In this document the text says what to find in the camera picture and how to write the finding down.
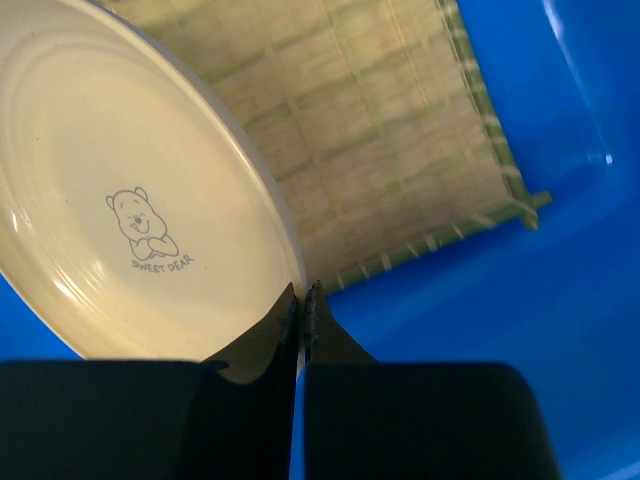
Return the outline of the beige bear plate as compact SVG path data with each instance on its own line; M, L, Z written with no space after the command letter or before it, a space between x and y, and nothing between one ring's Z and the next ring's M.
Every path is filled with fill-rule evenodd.
M307 284L232 114L89 1L1 5L1 272L85 359L203 360Z

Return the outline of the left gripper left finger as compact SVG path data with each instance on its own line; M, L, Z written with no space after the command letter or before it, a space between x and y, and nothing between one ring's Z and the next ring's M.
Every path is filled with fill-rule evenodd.
M202 362L10 361L1 366L5 479L285 479L298 300Z

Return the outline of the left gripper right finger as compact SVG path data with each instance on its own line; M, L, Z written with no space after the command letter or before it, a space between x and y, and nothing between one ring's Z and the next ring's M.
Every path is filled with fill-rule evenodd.
M304 474L309 479L557 479L536 397L496 362L381 362L305 299Z

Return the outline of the bamboo woven mat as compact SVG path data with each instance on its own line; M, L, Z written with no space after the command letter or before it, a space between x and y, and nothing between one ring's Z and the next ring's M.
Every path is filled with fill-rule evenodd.
M268 163L329 291L512 220L539 225L454 1L110 1Z

